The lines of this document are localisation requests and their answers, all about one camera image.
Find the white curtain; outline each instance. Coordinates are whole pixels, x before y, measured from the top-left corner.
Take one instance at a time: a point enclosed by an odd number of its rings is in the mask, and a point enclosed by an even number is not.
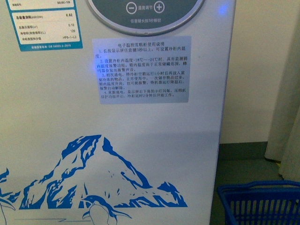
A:
[[[281,161],[279,173],[285,180],[300,181],[299,20],[279,89],[265,157]]]

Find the mountain graphic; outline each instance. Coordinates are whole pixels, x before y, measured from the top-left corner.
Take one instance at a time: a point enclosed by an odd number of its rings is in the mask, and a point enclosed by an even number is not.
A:
[[[47,175],[23,190],[20,210],[89,208],[98,196],[113,208],[187,207],[174,185],[153,187],[102,135],[70,142]]]

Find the blue light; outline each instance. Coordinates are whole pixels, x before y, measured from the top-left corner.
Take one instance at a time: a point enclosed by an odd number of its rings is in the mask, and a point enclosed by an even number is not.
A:
[[[226,5],[221,5],[221,7],[219,8],[219,14],[220,15],[226,15],[228,13],[228,4]]]

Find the control panel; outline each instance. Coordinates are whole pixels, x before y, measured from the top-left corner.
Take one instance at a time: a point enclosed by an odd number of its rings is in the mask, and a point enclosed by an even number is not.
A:
[[[88,0],[106,26],[135,36],[154,36],[187,23],[204,0]]]

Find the penguin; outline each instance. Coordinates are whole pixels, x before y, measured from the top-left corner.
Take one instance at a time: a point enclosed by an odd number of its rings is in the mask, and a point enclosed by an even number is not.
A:
[[[83,219],[90,217],[94,225],[117,225],[117,216],[131,218],[128,214],[115,210],[104,198],[97,195],[88,195],[83,201],[90,202],[92,206],[84,213]]]

